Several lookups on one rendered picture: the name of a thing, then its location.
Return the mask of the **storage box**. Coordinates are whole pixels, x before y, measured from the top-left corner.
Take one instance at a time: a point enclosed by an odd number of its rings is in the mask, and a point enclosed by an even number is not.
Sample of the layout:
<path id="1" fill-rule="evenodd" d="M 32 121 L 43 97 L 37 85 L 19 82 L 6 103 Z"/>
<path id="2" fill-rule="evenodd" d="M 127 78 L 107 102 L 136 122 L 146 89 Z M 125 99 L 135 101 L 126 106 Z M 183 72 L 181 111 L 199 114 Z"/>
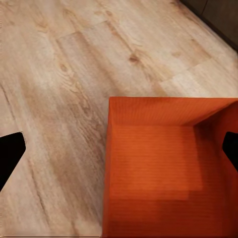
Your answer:
<path id="1" fill-rule="evenodd" d="M 110 97 L 102 238 L 238 238 L 238 98 Z"/>

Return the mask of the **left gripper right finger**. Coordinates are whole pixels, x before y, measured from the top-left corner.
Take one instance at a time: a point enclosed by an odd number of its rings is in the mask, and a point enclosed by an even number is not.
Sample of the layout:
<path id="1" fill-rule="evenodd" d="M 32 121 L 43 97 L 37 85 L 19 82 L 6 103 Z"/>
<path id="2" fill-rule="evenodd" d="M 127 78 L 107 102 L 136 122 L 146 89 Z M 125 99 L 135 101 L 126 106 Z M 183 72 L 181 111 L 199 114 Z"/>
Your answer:
<path id="1" fill-rule="evenodd" d="M 238 134 L 226 132 L 222 150 L 238 172 Z"/>

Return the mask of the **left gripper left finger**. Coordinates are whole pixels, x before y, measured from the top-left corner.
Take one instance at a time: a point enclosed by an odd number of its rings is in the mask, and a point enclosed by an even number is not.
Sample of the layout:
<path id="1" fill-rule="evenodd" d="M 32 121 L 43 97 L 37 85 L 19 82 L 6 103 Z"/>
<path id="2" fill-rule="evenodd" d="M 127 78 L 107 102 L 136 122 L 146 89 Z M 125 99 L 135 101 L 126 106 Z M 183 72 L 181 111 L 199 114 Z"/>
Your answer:
<path id="1" fill-rule="evenodd" d="M 21 132 L 0 137 L 0 191 L 26 151 Z"/>

